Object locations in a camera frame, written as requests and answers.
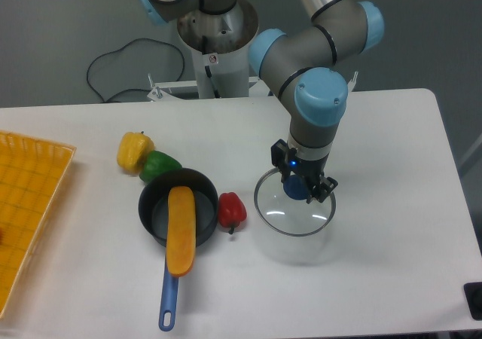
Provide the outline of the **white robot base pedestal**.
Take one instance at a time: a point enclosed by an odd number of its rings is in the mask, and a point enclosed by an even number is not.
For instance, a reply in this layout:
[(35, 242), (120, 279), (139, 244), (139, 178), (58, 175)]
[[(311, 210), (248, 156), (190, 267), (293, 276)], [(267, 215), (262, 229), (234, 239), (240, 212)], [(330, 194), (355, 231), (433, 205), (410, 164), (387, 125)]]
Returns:
[(247, 96), (254, 70), (279, 98), (304, 72), (334, 66), (361, 53), (368, 23), (354, 0), (330, 0), (313, 14), (312, 25), (289, 37), (258, 31), (258, 17), (246, 0), (141, 0), (157, 24), (177, 22), (191, 49), (201, 98)]

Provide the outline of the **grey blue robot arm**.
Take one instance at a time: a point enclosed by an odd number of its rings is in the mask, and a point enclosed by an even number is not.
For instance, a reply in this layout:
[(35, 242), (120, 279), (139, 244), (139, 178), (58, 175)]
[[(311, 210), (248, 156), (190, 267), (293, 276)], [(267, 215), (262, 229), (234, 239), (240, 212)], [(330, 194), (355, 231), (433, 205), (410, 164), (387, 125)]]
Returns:
[(175, 22), (191, 50), (200, 98), (246, 96), (254, 72), (290, 114), (289, 135), (271, 160), (293, 199), (323, 201), (336, 188), (324, 173), (349, 89), (333, 67), (384, 34), (380, 10), (355, 0), (301, 0), (311, 24), (288, 36), (260, 31), (246, 0), (140, 0), (157, 25)]

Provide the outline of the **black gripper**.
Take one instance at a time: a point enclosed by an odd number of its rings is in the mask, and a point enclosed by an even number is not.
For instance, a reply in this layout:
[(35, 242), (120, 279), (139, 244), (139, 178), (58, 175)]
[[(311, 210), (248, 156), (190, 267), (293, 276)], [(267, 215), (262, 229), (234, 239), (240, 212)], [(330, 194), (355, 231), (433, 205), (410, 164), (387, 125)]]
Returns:
[(324, 174), (327, 154), (317, 160), (307, 160), (282, 139), (271, 146), (270, 154), (285, 193), (308, 193), (307, 203), (314, 200), (323, 203), (338, 186), (337, 180)]

